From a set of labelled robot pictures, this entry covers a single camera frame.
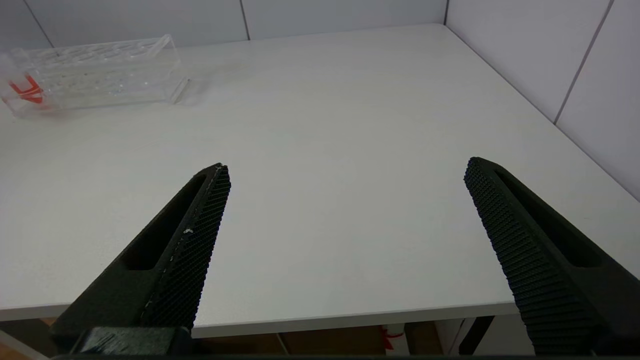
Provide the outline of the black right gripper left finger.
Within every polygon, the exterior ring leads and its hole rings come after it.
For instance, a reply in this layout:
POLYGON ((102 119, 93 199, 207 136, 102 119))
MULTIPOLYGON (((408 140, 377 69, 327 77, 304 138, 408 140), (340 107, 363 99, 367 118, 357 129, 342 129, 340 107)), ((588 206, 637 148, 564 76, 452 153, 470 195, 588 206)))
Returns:
POLYGON ((51 336, 96 327, 191 330, 230 191, 226 165, 196 173, 57 317, 51 336))

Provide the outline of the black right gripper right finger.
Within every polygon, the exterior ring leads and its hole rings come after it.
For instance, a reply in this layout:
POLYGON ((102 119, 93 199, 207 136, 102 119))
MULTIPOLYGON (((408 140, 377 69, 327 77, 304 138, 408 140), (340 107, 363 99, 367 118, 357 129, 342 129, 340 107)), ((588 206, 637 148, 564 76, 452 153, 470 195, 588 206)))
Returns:
POLYGON ((638 355, 638 278, 496 162, 463 179, 535 353, 638 355))

